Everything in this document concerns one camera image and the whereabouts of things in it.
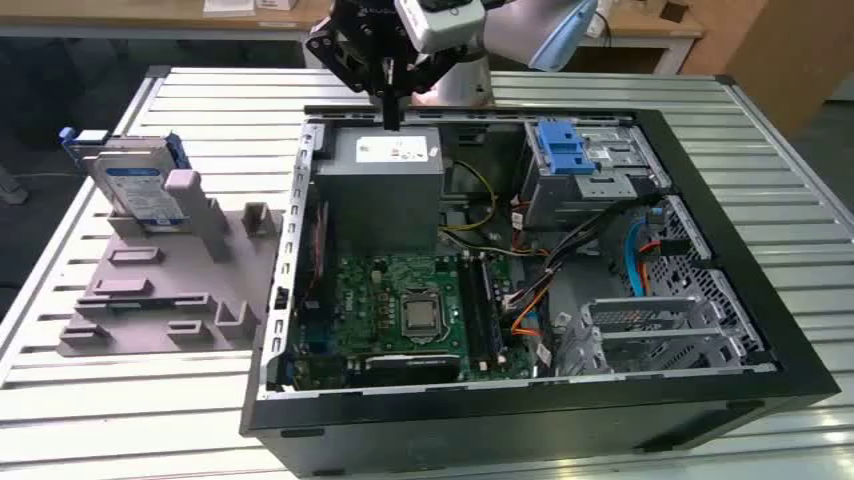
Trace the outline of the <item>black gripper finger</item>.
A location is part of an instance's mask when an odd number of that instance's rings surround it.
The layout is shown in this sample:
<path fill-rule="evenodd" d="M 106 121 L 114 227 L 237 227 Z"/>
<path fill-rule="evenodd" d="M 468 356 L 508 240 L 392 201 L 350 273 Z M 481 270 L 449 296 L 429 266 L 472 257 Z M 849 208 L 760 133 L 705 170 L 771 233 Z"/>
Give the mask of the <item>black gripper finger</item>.
<path fill-rule="evenodd" d="M 394 59 L 394 130 L 404 119 L 402 101 L 414 93 L 426 93 L 468 54 L 465 45 L 428 54 L 422 60 L 414 49 Z"/>
<path fill-rule="evenodd" d="M 394 91 L 388 82 L 385 58 L 372 50 L 364 38 L 341 40 L 334 22 L 322 22 L 312 30 L 306 46 L 324 66 L 357 93 L 372 96 L 382 111 L 384 127 L 394 129 Z"/>

